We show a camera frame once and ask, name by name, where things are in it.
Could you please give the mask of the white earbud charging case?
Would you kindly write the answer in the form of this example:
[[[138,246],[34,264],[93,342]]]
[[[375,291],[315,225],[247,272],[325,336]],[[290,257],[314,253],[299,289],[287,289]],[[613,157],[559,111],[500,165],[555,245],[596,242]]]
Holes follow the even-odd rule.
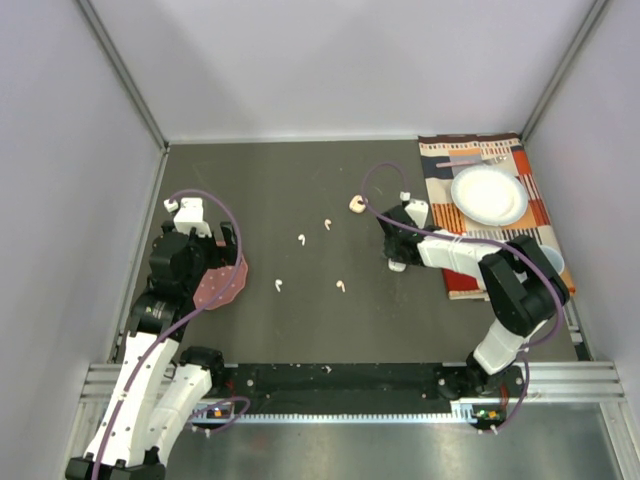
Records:
[[[389,259],[388,260],[388,268],[392,272],[402,273],[402,272],[404,272],[406,270],[407,265],[405,263],[397,262],[397,261],[394,261],[392,259]]]

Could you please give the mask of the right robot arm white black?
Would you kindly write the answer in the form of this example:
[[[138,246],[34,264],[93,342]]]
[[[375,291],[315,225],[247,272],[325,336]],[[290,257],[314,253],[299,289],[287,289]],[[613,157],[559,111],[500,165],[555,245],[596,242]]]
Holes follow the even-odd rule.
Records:
[[[460,371],[440,373],[438,388],[448,399],[487,396],[498,389],[516,358],[569,299],[565,282],[531,237],[507,242],[455,235],[435,226],[420,228],[406,201],[377,216],[384,253],[393,268],[449,270],[484,286],[495,320]]]

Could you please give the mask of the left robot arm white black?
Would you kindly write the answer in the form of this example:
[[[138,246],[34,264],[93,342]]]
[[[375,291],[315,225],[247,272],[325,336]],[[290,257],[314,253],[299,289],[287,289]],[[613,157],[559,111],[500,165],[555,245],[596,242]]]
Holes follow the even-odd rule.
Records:
[[[68,479],[162,479],[188,415],[204,396],[226,387],[222,354],[178,351],[187,323],[201,312],[197,289],[216,270],[233,282],[241,265],[230,222],[223,239],[162,225],[152,243],[146,286],[131,307],[125,355],[109,405],[85,453],[69,460]]]

